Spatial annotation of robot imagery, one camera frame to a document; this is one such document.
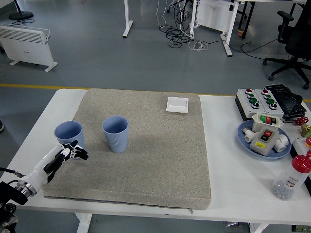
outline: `blue plate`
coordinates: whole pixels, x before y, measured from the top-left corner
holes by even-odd
[[[289,141],[289,144],[286,146],[284,151],[282,151],[280,153],[277,153],[274,149],[272,149],[267,156],[263,156],[261,154],[258,154],[256,152],[252,151],[251,148],[250,148],[251,144],[247,143],[245,141],[245,139],[244,139],[245,133],[243,132],[243,129],[244,128],[249,128],[250,130],[252,130],[253,129],[253,123],[254,123],[254,120],[247,120],[247,121],[243,122],[238,127],[238,139],[241,142],[241,144],[243,145],[243,147],[248,152],[250,152],[251,154],[253,154],[253,155],[257,156],[257,157],[260,157],[260,158],[263,158],[263,159],[270,159],[270,160],[283,158],[284,156],[286,156],[290,152],[290,150],[291,150],[290,139],[288,138],[288,136],[286,135],[286,133],[282,129],[278,129],[278,131],[280,132],[280,134],[285,135],[287,137],[288,141]]]

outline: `robotic hand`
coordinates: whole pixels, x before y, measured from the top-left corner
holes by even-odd
[[[14,181],[0,183],[0,233],[15,233],[18,217],[13,214],[16,206],[11,203],[7,204],[9,200],[24,205],[28,197],[33,197],[44,184],[53,179],[63,162],[68,159],[88,159],[87,152],[77,143],[78,141],[73,141],[70,144],[58,144],[26,176],[19,172],[3,169],[3,171],[14,173],[20,177],[20,180],[16,180],[15,188],[10,185]]]

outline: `gray floor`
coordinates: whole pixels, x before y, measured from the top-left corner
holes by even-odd
[[[210,44],[207,51],[191,51],[187,44],[179,49],[170,48],[165,34],[158,30],[157,1],[129,1],[134,25],[128,38],[122,38],[125,29],[122,0],[18,2],[22,10],[35,15],[34,23],[26,25],[51,30],[49,46],[58,65],[46,73],[44,66],[27,63],[10,66],[11,60],[0,54],[0,120],[5,124],[0,134],[2,167],[10,163],[53,94],[63,86],[235,95],[238,88],[260,89],[282,83],[306,101],[311,99],[310,90],[302,88],[304,82],[295,71],[285,71],[269,81],[269,75],[279,64],[263,66],[262,60],[234,50],[233,57],[229,58],[220,42]],[[161,19],[165,1],[159,5]],[[236,36],[237,20],[231,47],[240,50],[243,43],[251,42],[243,49],[253,50],[276,39],[281,21],[276,12],[289,12],[291,6],[290,2],[256,3],[246,39]],[[0,11],[0,23],[12,23],[8,19],[11,12]],[[296,20],[300,13],[297,7]],[[173,11],[165,18],[174,26]],[[198,27],[194,32],[195,40],[220,40],[220,32],[206,27]],[[288,58],[284,45],[278,42],[250,54],[261,58]],[[78,220],[71,213],[18,210],[17,215],[20,218],[18,233],[75,232],[78,226]],[[89,232],[228,233],[237,229],[227,228],[222,222],[94,215]],[[291,227],[269,225],[263,232],[289,233]]]

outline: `blue cup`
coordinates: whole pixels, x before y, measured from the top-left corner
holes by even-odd
[[[103,121],[102,129],[105,133],[109,148],[115,153],[121,153],[127,148],[128,120],[122,116],[111,116]]]
[[[84,136],[82,125],[77,121],[66,121],[56,127],[54,135],[61,144],[78,141],[78,145],[84,148]]]

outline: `black office chair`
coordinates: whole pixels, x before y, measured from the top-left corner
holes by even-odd
[[[305,61],[311,59],[311,0],[307,0],[301,16],[294,27],[288,26],[289,22],[294,19],[292,16],[283,11],[279,11],[277,14],[283,18],[282,25],[278,27],[279,34],[277,40],[282,44],[286,44],[285,50],[292,57],[290,60],[265,58],[263,65],[266,65],[267,61],[285,64],[285,66],[274,71],[269,80],[273,80],[275,74],[288,68],[294,68],[306,82],[303,88],[308,89],[310,81],[301,68],[311,69],[311,66],[298,62],[298,59],[303,58]]]

